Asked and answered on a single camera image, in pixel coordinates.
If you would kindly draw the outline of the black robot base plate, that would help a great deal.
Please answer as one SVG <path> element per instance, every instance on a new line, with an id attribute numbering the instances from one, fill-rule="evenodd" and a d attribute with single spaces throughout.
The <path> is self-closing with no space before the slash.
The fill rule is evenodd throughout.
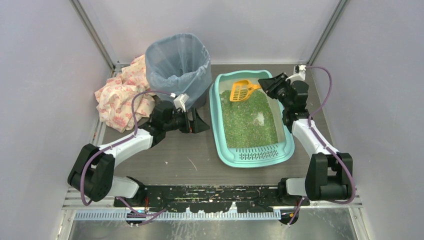
<path id="1" fill-rule="evenodd" d="M 152 212 L 226 213 L 235 205 L 238 213 L 268 213 L 310 201 L 288 195 L 281 185 L 147 185 L 126 203 Z"/>

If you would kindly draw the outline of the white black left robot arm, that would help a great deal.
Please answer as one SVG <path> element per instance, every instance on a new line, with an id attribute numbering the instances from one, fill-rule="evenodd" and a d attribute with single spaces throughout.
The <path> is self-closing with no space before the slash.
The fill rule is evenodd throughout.
<path id="1" fill-rule="evenodd" d="M 69 175 L 67 183 L 80 191 L 81 198 L 99 202 L 105 197 L 144 201 L 145 185 L 133 177 L 118 177 L 115 168 L 133 155 L 160 143 L 167 132 L 180 131 L 197 134 L 210 129 L 193 107 L 189 111 L 176 108 L 170 101 L 160 101 L 148 121 L 125 137 L 109 144 L 82 147 Z"/>

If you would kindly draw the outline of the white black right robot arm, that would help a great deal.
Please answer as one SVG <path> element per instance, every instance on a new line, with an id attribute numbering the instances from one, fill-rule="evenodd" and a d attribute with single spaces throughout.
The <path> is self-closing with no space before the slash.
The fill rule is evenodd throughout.
<path id="1" fill-rule="evenodd" d="M 351 203 L 356 196 L 353 159 L 333 147 L 316 128 L 307 110 L 309 85 L 302 80 L 291 81 L 284 73 L 261 78 L 258 83 L 268 97 L 282 104 L 283 124 L 310 158 L 305 177 L 282 179 L 283 192 L 311 201 Z"/>

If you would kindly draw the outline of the orange litter scoop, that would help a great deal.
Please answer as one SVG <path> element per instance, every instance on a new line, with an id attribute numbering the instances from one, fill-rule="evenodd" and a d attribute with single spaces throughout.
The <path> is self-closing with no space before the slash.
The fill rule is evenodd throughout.
<path id="1" fill-rule="evenodd" d="M 233 83 L 229 100 L 231 102 L 243 102 L 250 98 L 252 93 L 261 89 L 259 84 L 252 83 L 248 79 L 242 79 Z"/>

